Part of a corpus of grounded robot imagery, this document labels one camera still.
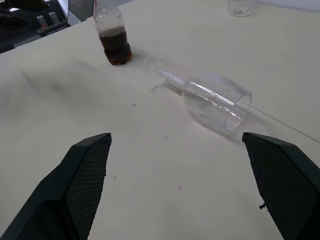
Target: cola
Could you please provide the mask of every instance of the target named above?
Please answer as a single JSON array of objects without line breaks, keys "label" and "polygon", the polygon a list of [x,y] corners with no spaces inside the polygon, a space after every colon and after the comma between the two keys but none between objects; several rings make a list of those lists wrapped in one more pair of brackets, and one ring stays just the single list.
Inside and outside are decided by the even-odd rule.
[{"label": "cola", "polygon": [[112,65],[124,65],[130,61],[132,53],[125,27],[120,26],[99,32],[104,53]]}]

